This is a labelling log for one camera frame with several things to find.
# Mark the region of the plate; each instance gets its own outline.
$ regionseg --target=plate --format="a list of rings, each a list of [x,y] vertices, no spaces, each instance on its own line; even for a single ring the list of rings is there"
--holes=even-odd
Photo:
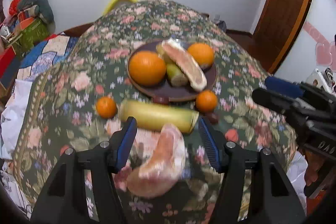
[[[144,93],[145,95],[149,97],[155,97],[155,96],[168,97],[170,102],[186,102],[186,101],[194,100],[196,96],[199,94],[199,92],[195,91],[190,85],[175,87],[175,86],[172,86],[169,83],[169,80],[167,79],[167,77],[165,77],[159,84],[155,86],[147,87],[147,86],[142,86],[142,85],[137,84],[130,76],[129,71],[128,71],[128,64],[132,56],[135,53],[140,52],[140,51],[157,52],[156,45],[161,42],[162,40],[155,41],[155,42],[149,42],[147,44],[141,45],[134,52],[132,52],[132,54],[130,55],[128,59],[128,63],[127,63],[128,77],[130,78],[132,84],[140,92]],[[185,49],[187,49],[190,46],[190,44],[187,42],[179,41],[179,44]],[[209,90],[213,87],[213,85],[216,82],[216,77],[217,77],[216,65],[213,63],[210,68],[207,68],[203,72],[207,79],[207,86],[205,89]]]

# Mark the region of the red plastic bag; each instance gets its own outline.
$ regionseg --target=red plastic bag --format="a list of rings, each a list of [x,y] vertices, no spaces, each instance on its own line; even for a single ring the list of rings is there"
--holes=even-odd
[[[10,3],[10,6],[9,6],[9,14],[11,15],[11,16],[13,16],[13,15],[15,15],[15,14],[17,14],[17,10],[16,10],[16,7],[17,7],[17,5],[18,5],[18,3],[20,2],[20,0],[13,0],[11,3]]]

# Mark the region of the tangerine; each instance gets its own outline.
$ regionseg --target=tangerine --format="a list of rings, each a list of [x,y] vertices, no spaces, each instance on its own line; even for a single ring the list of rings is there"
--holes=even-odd
[[[166,63],[155,52],[141,51],[132,56],[128,72],[139,85],[153,86],[165,76]]]
[[[202,91],[196,97],[196,107],[200,112],[212,112],[215,109],[216,105],[217,97],[210,90]]]
[[[213,49],[205,43],[192,44],[187,51],[199,64],[201,69],[210,67],[215,58]]]
[[[112,118],[117,112],[117,104],[110,97],[100,97],[96,103],[96,110],[102,118]]]

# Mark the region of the pile of clutter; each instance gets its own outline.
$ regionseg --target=pile of clutter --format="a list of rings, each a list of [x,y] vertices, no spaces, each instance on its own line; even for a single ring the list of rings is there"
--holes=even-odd
[[[9,16],[0,25],[0,54],[9,47],[13,47],[16,55],[28,52],[34,44],[49,36],[47,26],[53,22],[48,0],[13,0]]]

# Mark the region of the green floral fabric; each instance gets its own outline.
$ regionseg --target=green floral fabric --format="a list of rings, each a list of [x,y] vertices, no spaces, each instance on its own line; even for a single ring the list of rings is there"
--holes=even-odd
[[[218,77],[213,91],[220,118],[216,128],[243,148],[270,147],[287,170],[296,150],[294,131],[282,116],[251,99],[253,89],[263,86],[267,77],[259,63],[195,10],[172,1],[142,1],[98,19],[67,60],[34,81],[13,157],[15,178],[32,206],[66,148],[93,148],[122,127],[117,116],[99,117],[99,97],[113,96],[118,105],[125,98],[151,100],[132,86],[126,72],[128,57],[140,45],[172,35],[190,43],[205,42],[215,51]],[[194,101],[179,106],[194,108]],[[208,223],[223,177],[210,167],[197,126],[184,135],[185,169],[170,191],[146,199],[127,189],[127,176],[150,157],[158,136],[139,128],[126,166],[114,175],[129,223]],[[240,218],[247,214],[250,181],[246,172]],[[89,214],[97,219],[90,172],[85,183]]]

